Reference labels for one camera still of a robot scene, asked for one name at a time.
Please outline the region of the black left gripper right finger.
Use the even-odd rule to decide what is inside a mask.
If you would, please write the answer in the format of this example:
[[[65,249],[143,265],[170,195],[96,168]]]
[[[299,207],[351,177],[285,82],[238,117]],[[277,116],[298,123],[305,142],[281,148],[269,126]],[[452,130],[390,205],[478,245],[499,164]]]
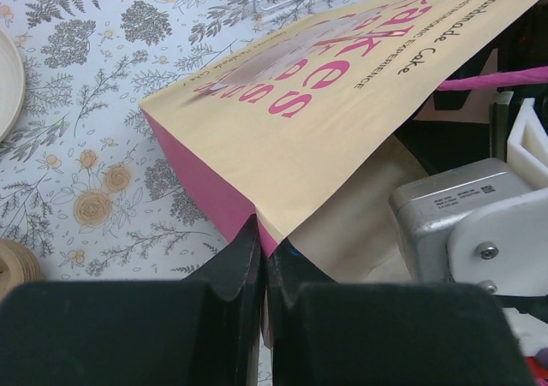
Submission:
[[[335,282],[291,244],[267,259],[276,385],[531,385],[501,308],[462,284]]]

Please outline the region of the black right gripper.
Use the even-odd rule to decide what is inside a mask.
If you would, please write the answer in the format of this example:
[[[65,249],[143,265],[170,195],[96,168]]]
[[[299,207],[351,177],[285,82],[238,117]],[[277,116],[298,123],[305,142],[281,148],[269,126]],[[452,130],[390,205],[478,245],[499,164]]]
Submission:
[[[547,125],[547,7],[537,4],[453,73],[396,130],[429,175],[504,158],[527,98]]]

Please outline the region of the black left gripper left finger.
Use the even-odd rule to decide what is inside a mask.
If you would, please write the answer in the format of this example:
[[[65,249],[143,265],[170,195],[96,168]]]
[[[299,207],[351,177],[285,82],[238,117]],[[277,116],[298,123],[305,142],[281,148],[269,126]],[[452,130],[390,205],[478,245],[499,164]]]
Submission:
[[[4,385],[255,385],[262,252],[247,219],[180,281],[36,282],[1,304]]]

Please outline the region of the pink paper gift bag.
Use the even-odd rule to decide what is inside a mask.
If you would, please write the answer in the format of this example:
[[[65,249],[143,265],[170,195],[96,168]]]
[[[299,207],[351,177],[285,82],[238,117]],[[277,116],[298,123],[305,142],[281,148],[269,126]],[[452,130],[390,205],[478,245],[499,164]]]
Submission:
[[[342,282],[404,282],[390,193],[424,170],[396,130],[539,0],[371,0],[309,16],[147,96],[181,184],[227,240],[256,216]]]

